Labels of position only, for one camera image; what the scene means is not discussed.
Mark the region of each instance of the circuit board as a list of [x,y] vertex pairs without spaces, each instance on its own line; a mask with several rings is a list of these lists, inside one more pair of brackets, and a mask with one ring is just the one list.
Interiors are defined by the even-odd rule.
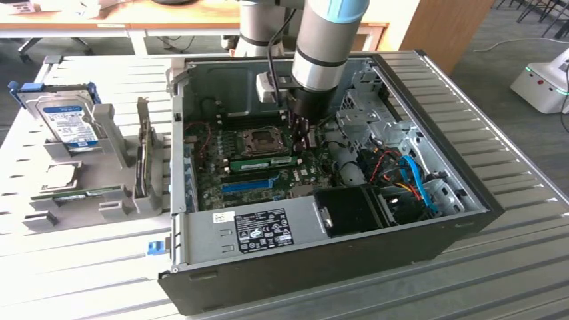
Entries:
[[[269,146],[276,154],[266,155],[270,143],[258,143],[256,148],[246,144],[246,137],[254,133],[270,143],[273,133],[278,133],[282,141]],[[332,186],[330,170],[322,165],[332,161],[328,148],[292,155],[286,126],[225,130],[216,123],[200,122],[185,131],[185,142],[193,149],[200,211],[304,197]],[[254,159],[246,158],[250,151],[256,152]]]

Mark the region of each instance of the motherboard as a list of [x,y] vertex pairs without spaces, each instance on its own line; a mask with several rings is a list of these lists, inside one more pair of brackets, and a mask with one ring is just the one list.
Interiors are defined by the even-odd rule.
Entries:
[[305,197],[337,184],[328,148],[293,152],[290,128],[278,118],[256,120],[185,125],[198,211]]

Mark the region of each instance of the desk leg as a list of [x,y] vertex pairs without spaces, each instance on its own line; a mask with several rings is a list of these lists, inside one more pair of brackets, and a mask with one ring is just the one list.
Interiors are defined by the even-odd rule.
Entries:
[[134,55],[148,55],[148,51],[145,49],[145,30],[129,30],[128,36],[132,42],[132,48],[134,49]]
[[384,27],[373,27],[368,37],[365,38],[362,51],[377,51],[380,47],[381,35]]

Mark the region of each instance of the wooden desk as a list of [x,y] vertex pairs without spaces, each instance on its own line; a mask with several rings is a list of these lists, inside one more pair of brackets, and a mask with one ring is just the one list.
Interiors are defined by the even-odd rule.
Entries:
[[[357,50],[377,49],[388,25],[366,15]],[[0,38],[128,37],[134,54],[148,55],[145,37],[177,35],[238,35],[238,3],[201,0],[173,7],[152,0],[134,0],[104,9],[98,19],[82,19],[64,12],[3,15],[0,11]]]

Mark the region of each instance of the metal table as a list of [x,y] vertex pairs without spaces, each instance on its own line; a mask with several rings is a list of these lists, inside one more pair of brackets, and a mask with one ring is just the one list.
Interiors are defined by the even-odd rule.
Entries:
[[[566,197],[430,59],[412,51],[381,55],[508,211],[433,261],[210,311],[194,319],[556,319],[569,315]],[[84,75],[98,80],[101,98],[122,99],[114,106],[125,135],[137,131],[134,109],[125,101],[145,94],[153,102],[156,130],[166,133],[168,65],[164,57],[66,57],[60,65],[44,67],[40,77],[48,83],[77,82]],[[21,153],[29,148],[22,145],[33,143],[36,133],[29,131],[29,118],[20,112],[0,153],[1,167],[11,172],[20,168],[20,173],[3,170],[5,176],[22,172],[28,161],[16,160],[24,159]],[[3,193],[17,192],[19,178],[3,178]],[[1,196],[0,203],[17,196]],[[98,224],[90,217],[74,221],[86,225],[82,228],[40,234],[25,234],[17,219],[17,213],[0,215],[3,318],[182,319],[156,280],[146,278],[156,265],[144,257],[145,246],[168,234],[166,215],[113,224]]]

